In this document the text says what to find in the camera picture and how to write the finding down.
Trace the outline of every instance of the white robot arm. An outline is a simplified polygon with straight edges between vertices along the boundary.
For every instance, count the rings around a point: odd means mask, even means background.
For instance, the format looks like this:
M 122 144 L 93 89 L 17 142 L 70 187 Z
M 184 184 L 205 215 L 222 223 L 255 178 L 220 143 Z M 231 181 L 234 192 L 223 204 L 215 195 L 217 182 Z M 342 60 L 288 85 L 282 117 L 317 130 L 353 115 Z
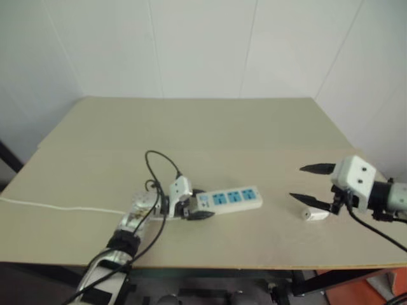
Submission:
M 402 214 L 407 211 L 407 184 L 393 183 L 391 179 L 388 182 L 375 181 L 376 168 L 358 156 L 346 157 L 337 164 L 307 165 L 300 170 L 331 175 L 333 183 L 331 191 L 335 194 L 333 203 L 325 203 L 303 194 L 290 193 L 292 197 L 310 207 L 319 208 L 335 215 L 338 215 L 341 207 L 346 205 L 350 216 L 358 223 L 407 252 L 406 247 L 363 222 L 352 211 L 353 208 L 357 208 L 362 213 L 372 210 L 375 220 L 407 223 L 407 220 L 402 218 Z
M 176 180 L 170 186 L 169 198 L 165 196 L 160 182 L 149 165 L 148 154 L 150 153 L 167 159 L 176 169 Z M 181 174 L 170 158 L 158 151 L 147 151 L 145 158 L 153 179 L 146 182 L 146 191 L 134 195 L 130 211 L 119 222 L 106 248 L 89 263 L 76 293 L 63 305 L 124 304 L 130 288 L 128 275 L 132 264 L 154 245 L 161 235 L 167 217 L 181 218 L 180 214 L 188 208 L 188 200 L 193 195 L 189 179 Z M 200 219 L 208 218 L 213 214 L 207 213 Z M 151 219 L 162 220 L 161 228 L 153 241 L 143 251 L 138 252 Z

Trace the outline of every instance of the small white object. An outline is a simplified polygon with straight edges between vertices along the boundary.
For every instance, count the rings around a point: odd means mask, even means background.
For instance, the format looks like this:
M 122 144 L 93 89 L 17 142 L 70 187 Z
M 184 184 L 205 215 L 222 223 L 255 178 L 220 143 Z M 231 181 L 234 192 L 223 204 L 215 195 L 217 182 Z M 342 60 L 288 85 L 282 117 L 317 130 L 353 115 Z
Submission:
M 359 211 L 365 212 L 375 175 L 375 167 L 358 156 L 349 156 L 335 165 L 331 181 L 342 190 L 351 190 L 359 198 Z
M 239 187 L 197 194 L 197 206 L 192 212 L 210 211 L 225 214 L 259 208 L 263 199 L 256 186 Z
M 328 211 L 319 208 L 306 207 L 301 213 L 301 217 L 306 221 L 322 220 L 329 216 Z
M 176 204 L 186 201 L 192 196 L 191 181 L 185 176 L 179 176 L 173 184 L 170 185 L 170 208 L 169 217 L 173 218 L 176 211 Z

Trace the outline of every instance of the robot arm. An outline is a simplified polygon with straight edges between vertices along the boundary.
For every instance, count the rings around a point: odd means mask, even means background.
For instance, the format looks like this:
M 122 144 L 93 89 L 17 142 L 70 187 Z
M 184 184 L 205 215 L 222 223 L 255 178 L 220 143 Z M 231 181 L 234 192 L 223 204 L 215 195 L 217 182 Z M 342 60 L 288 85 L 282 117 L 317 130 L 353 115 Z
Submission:
M 393 221 L 394 215 L 407 211 L 407 184 L 375 181 L 376 168 L 358 156 L 349 156 L 337 164 L 320 163 L 307 165 L 300 170 L 331 175 L 334 192 L 332 204 L 318 201 L 315 197 L 294 194 L 291 196 L 310 207 L 320 208 L 338 215 L 351 193 L 351 204 L 360 212 L 373 211 L 376 220 Z
M 154 209 L 160 207 L 159 202 L 162 202 L 162 199 L 157 189 L 135 195 L 130 211 L 121 219 L 106 249 L 89 263 L 77 291 L 115 269 L 125 268 L 83 292 L 70 304 L 113 305 L 125 299 L 129 289 L 127 276 L 131 270 L 131 265 L 127 266 L 127 262 L 135 257 Z
M 137 258 L 148 222 L 152 219 L 165 221 L 167 215 L 171 218 L 177 217 L 176 210 L 186 209 L 184 202 L 188 201 L 192 194 L 191 182 L 182 175 L 171 184 L 169 198 L 165 197 L 161 186 L 136 193 L 130 211 L 119 222 L 106 249 L 89 263 L 78 286 L 77 296 L 74 295 L 65 304 L 124 304 L 130 288 L 130 285 L 127 285 L 132 268 L 129 262 Z M 111 273 L 114 274 L 101 281 Z

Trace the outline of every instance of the white wall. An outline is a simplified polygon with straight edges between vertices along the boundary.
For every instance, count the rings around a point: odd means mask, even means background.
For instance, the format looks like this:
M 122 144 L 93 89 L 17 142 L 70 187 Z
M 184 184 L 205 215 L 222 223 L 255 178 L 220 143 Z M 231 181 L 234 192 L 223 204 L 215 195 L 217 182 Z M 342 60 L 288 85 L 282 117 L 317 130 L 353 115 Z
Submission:
M 406 10 L 406 61 L 407 61 L 407 10 Z M 406 64 L 406 74 L 404 76 L 406 81 L 406 101 L 407 101 L 407 64 Z M 397 178 L 399 181 L 407 182 L 407 169 Z
M 24 161 L 84 95 L 313 97 L 407 170 L 403 0 L 3 0 L 0 139 Z

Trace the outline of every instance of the metal table frame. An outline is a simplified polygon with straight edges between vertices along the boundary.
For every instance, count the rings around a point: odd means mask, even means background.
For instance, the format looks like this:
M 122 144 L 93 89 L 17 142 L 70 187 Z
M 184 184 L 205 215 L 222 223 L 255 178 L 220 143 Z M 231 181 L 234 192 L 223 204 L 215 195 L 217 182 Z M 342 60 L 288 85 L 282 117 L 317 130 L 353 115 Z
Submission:
M 18 173 L 23 168 L 23 163 L 0 141 L 0 159 L 14 172 Z M 5 189 L 7 183 L 0 183 L 0 192 Z
M 76 288 L 82 277 L 85 267 L 74 272 L 64 266 L 42 264 L 2 263 L 8 267 L 16 268 L 47 280 L 56 281 Z M 305 280 L 300 270 L 257 270 L 257 269 L 178 269 L 178 268 L 140 268 L 133 269 L 129 276 L 131 285 L 135 285 L 138 278 L 250 278 L 265 280 L 272 301 L 278 305 L 289 305 L 288 296 L 302 297 L 307 294 L 325 291 L 353 281 L 389 272 L 389 269 L 355 269 L 332 270 Z M 219 291 L 202 291 L 202 295 L 216 295 Z M 183 294 L 199 294 L 196 289 L 189 291 L 183 289 Z

